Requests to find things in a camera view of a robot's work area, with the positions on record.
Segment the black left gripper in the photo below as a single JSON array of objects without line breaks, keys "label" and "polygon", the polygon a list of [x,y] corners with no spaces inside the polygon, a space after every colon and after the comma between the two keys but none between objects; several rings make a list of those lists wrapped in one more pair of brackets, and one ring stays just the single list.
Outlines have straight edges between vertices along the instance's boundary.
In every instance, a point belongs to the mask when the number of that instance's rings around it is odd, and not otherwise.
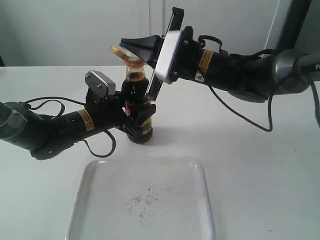
[{"label": "black left gripper", "polygon": [[[124,112],[124,101],[119,91],[100,100],[96,100],[94,97],[94,92],[89,89],[85,97],[84,107],[93,123],[93,129],[90,131],[92,136],[112,128],[118,129],[131,137],[136,135],[135,123]],[[155,104],[147,105],[139,110],[136,123],[142,125],[155,112]]]}]

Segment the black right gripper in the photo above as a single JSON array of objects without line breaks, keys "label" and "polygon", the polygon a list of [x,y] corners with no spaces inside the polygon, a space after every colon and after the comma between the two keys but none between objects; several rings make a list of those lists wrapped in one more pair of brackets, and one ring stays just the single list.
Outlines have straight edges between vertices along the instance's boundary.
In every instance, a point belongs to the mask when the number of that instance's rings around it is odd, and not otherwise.
[{"label": "black right gripper", "polygon": [[142,38],[122,38],[119,45],[139,57],[152,69],[152,76],[146,90],[149,100],[155,101],[163,84],[155,75],[155,67],[168,31],[182,31],[177,48],[175,60],[170,76],[176,82],[179,78],[194,80],[196,77],[198,62],[200,59],[200,45],[193,40],[194,30],[191,26],[182,28],[185,12],[182,8],[173,7],[172,15],[164,35],[151,35]]}]

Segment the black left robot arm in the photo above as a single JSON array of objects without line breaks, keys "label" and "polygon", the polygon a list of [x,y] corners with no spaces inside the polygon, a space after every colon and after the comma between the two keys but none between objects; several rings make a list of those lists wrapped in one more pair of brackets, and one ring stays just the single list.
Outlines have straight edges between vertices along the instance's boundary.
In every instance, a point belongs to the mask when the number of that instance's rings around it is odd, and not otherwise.
[{"label": "black left robot arm", "polygon": [[155,112],[155,104],[143,106],[136,117],[129,117],[123,111],[125,100],[120,91],[98,96],[88,90],[83,109],[65,114],[64,97],[41,97],[44,104],[54,101],[60,104],[57,115],[37,114],[30,101],[11,101],[0,104],[0,139],[29,151],[39,160],[56,157],[75,143],[87,143],[87,138],[105,133],[111,139],[111,150],[95,157],[108,158],[117,146],[110,129],[118,129],[135,137],[138,125],[148,120]]}]

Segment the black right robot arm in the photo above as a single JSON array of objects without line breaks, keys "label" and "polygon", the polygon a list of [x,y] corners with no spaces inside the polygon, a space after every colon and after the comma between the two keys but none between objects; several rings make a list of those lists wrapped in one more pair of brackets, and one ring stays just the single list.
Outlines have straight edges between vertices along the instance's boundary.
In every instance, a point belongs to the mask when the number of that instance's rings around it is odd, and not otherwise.
[{"label": "black right robot arm", "polygon": [[206,49],[206,42],[219,45],[209,35],[193,39],[193,28],[183,26],[184,10],[172,8],[164,35],[122,38],[120,46],[142,59],[153,69],[148,90],[154,100],[162,84],[178,79],[223,90],[253,103],[265,102],[271,94],[289,95],[305,91],[320,79],[320,54],[296,49],[264,49],[252,55]]}]

